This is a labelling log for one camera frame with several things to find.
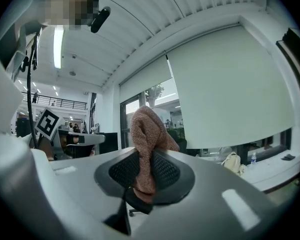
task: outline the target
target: glass door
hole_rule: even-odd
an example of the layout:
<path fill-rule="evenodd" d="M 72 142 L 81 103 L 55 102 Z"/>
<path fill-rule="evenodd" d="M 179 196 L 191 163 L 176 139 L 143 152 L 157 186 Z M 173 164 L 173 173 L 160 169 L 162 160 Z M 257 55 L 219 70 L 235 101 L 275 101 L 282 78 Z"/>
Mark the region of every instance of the glass door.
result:
<path fill-rule="evenodd" d="M 130 134 L 131 121 L 134 113 L 143 105 L 142 95 L 134 96 L 120 104 L 121 147 L 134 147 Z"/>

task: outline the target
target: white bag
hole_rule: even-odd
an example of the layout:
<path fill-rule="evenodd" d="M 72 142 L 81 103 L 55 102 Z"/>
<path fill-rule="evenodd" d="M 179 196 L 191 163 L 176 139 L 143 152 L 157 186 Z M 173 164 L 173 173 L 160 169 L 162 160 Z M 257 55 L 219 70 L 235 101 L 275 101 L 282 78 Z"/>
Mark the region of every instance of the white bag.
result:
<path fill-rule="evenodd" d="M 241 165 L 241 158 L 235 152 L 229 154 L 226 159 L 221 163 L 222 166 L 228 168 L 237 175 L 245 172 L 245 166 Z"/>

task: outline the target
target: brown towel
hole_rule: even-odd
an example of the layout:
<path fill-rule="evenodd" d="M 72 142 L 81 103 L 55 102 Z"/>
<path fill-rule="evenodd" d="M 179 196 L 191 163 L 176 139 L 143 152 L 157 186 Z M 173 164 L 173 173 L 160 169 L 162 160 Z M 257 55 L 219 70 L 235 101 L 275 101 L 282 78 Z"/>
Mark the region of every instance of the brown towel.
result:
<path fill-rule="evenodd" d="M 151 175 L 150 158 L 154 148 L 179 151 L 178 144 L 167 133 L 160 118 L 151 108 L 140 107 L 133 115 L 130 127 L 132 141 L 139 152 L 140 172 L 135 179 L 135 195 L 146 203 L 152 203 L 156 193 L 155 181 Z"/>

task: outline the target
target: black cable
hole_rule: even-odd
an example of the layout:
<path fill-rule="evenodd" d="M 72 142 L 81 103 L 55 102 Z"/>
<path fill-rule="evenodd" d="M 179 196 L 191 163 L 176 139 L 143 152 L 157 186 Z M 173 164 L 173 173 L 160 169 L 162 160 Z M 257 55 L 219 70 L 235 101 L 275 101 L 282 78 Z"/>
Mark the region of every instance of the black cable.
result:
<path fill-rule="evenodd" d="M 26 88 L 27 88 L 27 105 L 28 105 L 28 111 L 29 111 L 29 121 L 30 121 L 30 129 L 31 129 L 31 136 L 33 140 L 33 145 L 35 149 L 38 149 L 38 142 L 36 139 L 36 133 L 35 133 L 35 127 L 34 127 L 34 118 L 32 115 L 32 105 L 31 105 L 31 67 L 32 62 L 34 60 L 35 51 L 38 46 L 38 40 L 39 35 L 41 33 L 41 30 L 35 34 L 35 38 L 33 40 L 33 45 L 31 47 L 31 55 L 29 58 L 29 65 L 28 65 L 28 74 L 26 77 Z"/>

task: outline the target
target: plastic bottle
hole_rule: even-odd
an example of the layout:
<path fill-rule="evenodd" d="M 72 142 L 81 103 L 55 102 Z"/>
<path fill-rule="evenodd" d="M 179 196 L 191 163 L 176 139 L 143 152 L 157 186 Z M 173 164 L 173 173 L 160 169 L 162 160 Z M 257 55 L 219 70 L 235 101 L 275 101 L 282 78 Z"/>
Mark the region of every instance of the plastic bottle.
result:
<path fill-rule="evenodd" d="M 257 153 L 254 152 L 253 155 L 252 155 L 252 157 L 251 157 L 251 164 L 255 165 L 256 162 L 257 162 Z"/>

